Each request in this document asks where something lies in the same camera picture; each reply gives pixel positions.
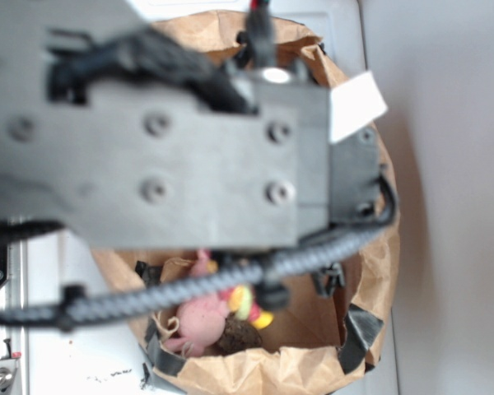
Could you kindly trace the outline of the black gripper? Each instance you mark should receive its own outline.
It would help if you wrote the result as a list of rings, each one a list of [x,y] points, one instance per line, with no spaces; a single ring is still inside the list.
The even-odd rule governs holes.
[[[371,125],[329,142],[329,93],[277,64],[264,1],[220,64],[125,1],[0,1],[0,242],[279,249],[380,228]]]

